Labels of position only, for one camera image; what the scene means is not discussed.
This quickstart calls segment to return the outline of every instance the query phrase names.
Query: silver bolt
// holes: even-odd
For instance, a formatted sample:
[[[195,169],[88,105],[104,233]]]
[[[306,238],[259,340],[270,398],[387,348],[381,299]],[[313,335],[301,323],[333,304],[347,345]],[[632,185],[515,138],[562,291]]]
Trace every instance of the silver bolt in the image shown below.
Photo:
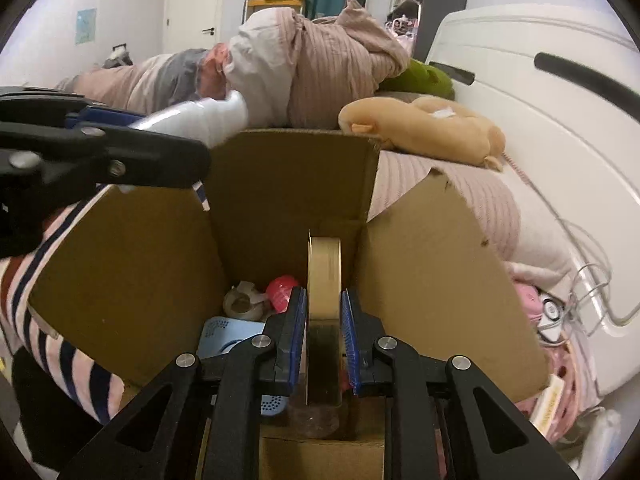
[[[9,157],[9,164],[16,170],[34,170],[41,162],[40,155],[33,152],[15,152]]]
[[[382,348],[383,350],[393,350],[396,346],[398,346],[398,341],[396,341],[392,337],[389,337],[388,335],[385,335],[384,337],[378,339],[378,346],[380,346],[380,348]]]
[[[80,131],[90,137],[102,137],[103,135],[105,135],[104,130],[101,130],[100,128],[94,128],[93,126],[83,126],[82,128],[80,128]]]
[[[119,160],[112,160],[109,164],[109,174],[116,178],[123,176],[127,173],[127,167]]]
[[[256,348],[264,348],[265,346],[269,346],[271,344],[271,338],[268,335],[258,334],[253,339],[251,339],[251,344]]]
[[[195,362],[196,362],[196,356],[193,354],[180,354],[175,359],[175,363],[180,368],[189,368],[190,366],[193,366]]]
[[[469,368],[471,368],[471,361],[463,355],[456,355],[451,363],[453,367],[458,370],[469,370]]]

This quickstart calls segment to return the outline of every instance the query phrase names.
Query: cardboard box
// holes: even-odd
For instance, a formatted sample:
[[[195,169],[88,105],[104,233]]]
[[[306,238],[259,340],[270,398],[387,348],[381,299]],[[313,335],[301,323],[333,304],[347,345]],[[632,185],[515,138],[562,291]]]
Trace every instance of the cardboard box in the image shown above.
[[[142,386],[196,349],[230,284],[265,287],[281,274],[305,283],[309,233],[339,237],[342,282],[356,286],[387,333],[424,355],[467,355],[514,401],[540,391],[544,354],[502,263],[444,175],[431,173],[366,224],[378,153],[369,137],[251,130],[212,150],[209,213],[190,190],[114,188],[53,255],[31,305]],[[345,443],[268,431],[263,478],[378,478],[370,473],[382,464],[380,435]],[[322,463],[325,473],[303,477],[287,463]]]

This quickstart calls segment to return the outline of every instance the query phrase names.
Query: navy and white striped cloth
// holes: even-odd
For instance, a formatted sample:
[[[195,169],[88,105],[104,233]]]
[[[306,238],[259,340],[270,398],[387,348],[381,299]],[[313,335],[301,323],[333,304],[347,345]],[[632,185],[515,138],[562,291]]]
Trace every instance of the navy and white striped cloth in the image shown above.
[[[4,328],[15,331],[60,389],[101,424],[107,424],[118,412],[123,381],[61,335],[49,335],[51,330],[40,327],[31,315],[29,295],[52,254],[111,187],[98,186],[91,199],[69,206],[50,218],[36,251],[0,262],[0,315],[4,317]],[[202,183],[197,183],[193,189],[204,210],[209,210]]]

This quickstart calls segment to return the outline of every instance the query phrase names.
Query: plush toy ear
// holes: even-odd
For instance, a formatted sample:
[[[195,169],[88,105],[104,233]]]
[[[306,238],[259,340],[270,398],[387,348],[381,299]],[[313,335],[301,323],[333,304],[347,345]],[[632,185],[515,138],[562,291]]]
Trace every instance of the plush toy ear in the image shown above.
[[[351,125],[351,131],[354,134],[370,134],[373,131],[373,124],[356,124]]]
[[[486,156],[484,158],[484,167],[488,170],[502,171],[500,160],[494,156]]]

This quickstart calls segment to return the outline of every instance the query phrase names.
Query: triangular cutout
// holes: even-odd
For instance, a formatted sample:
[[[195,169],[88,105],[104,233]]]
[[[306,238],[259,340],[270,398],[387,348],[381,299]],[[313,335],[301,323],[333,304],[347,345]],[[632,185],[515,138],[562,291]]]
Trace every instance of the triangular cutout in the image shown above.
[[[151,451],[172,391],[169,384],[159,390],[131,422],[120,430],[116,441],[142,452]]]
[[[524,446],[529,439],[482,388],[474,388],[474,397],[482,417],[491,451],[495,454]]]

